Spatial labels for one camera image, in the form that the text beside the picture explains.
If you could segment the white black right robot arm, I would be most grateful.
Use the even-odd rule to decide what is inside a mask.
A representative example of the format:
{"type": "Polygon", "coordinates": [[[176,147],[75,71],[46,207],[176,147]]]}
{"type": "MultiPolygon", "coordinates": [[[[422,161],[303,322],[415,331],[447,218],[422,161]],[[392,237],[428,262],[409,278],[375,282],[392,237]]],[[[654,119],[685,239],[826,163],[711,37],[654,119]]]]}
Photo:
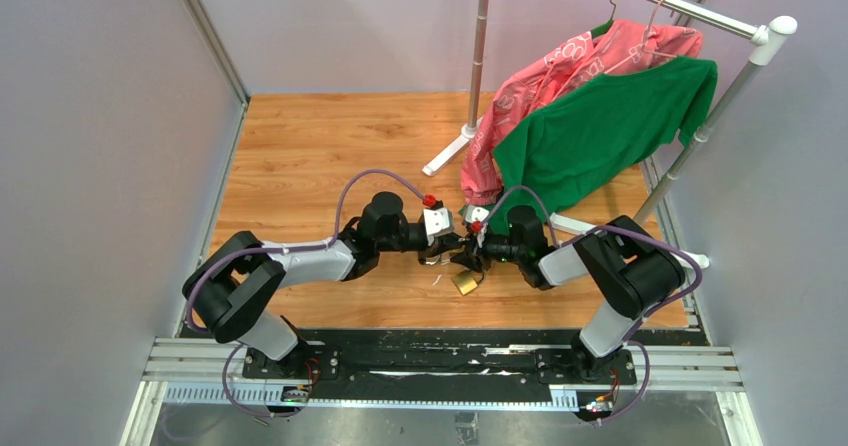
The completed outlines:
{"type": "Polygon", "coordinates": [[[493,262],[514,264],[539,290],[590,277],[603,300],[564,359],[565,368],[584,383],[609,373],[635,325],[686,280],[679,257],[628,216],[562,245],[549,242],[531,206],[511,208],[507,223],[506,234],[488,232],[479,220],[468,223],[463,248],[450,260],[476,273],[486,272],[493,262]]]}

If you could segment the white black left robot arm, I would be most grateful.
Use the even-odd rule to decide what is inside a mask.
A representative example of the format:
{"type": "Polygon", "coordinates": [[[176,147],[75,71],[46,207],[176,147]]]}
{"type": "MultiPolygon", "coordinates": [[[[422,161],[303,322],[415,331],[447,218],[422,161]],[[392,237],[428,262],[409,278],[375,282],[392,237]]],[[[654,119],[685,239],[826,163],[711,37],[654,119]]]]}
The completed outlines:
{"type": "Polygon", "coordinates": [[[198,316],[216,342],[248,346],[268,358],[279,377],[296,378],[306,366],[304,341],[269,311],[272,297],[293,285],[358,279],[383,252],[415,252],[426,263],[459,248],[451,212],[431,196],[423,205],[419,219],[410,221],[398,195],[379,192],[337,235],[312,243],[262,242],[239,232],[185,281],[186,316],[198,316]]]}

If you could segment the large brass padlock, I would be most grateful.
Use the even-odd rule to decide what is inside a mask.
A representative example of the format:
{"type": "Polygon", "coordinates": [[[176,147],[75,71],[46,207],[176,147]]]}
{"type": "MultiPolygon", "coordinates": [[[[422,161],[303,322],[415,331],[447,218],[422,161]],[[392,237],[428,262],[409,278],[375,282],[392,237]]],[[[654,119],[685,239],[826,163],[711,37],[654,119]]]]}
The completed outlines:
{"type": "Polygon", "coordinates": [[[469,295],[480,286],[479,281],[474,277],[471,271],[462,271],[457,273],[451,278],[451,281],[462,296],[469,295]]]}

